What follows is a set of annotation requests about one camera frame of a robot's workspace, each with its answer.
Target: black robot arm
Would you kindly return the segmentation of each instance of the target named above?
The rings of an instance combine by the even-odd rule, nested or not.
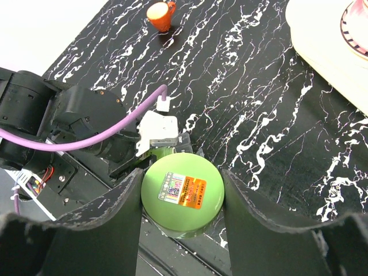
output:
[[[127,111],[119,97],[106,90],[45,80],[27,71],[0,68],[0,128],[33,141],[70,143],[92,137],[119,122]],[[119,172],[136,161],[140,140],[135,124],[98,144],[82,149],[109,161]],[[0,167],[39,173],[54,154],[2,140]]]

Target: table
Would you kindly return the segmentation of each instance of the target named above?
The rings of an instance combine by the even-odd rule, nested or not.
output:
[[[167,84],[180,131],[218,168],[316,220],[365,212],[368,118],[296,54],[287,1],[177,0],[161,34],[152,3],[108,1],[45,76],[130,110]],[[226,247],[223,221],[207,235]]]

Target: green lid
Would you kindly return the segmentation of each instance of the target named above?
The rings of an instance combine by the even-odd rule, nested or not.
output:
[[[141,198],[157,225],[176,232],[206,227],[224,201],[224,182],[205,158],[187,153],[167,155],[144,176]]]

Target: green container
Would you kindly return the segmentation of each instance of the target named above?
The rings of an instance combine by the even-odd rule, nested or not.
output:
[[[203,233],[224,202],[224,182],[210,161],[187,153],[167,155],[144,176],[141,199],[159,229],[177,239]]]

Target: cup handle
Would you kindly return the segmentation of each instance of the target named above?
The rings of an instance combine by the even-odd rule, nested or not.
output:
[[[170,14],[172,15],[175,12],[177,5],[174,2],[169,2],[167,3],[167,6]]]

